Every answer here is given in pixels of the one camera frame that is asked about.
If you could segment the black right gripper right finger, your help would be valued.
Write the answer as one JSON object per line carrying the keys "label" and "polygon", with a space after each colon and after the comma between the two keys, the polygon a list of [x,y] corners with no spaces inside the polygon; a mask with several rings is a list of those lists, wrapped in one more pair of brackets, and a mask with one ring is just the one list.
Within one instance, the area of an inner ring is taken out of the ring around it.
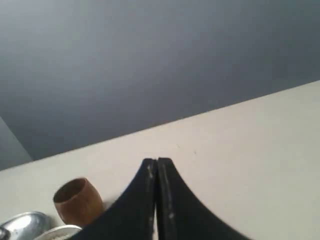
{"label": "black right gripper right finger", "polygon": [[212,213],[190,190],[170,158],[157,160],[159,240],[247,240]]}

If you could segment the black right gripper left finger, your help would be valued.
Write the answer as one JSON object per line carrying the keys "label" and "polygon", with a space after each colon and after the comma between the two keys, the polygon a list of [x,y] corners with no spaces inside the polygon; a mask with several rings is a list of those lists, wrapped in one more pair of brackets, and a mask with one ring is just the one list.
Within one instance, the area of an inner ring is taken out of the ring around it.
{"label": "black right gripper left finger", "polygon": [[120,197],[73,240],[151,240],[154,232],[157,163],[142,161]]}

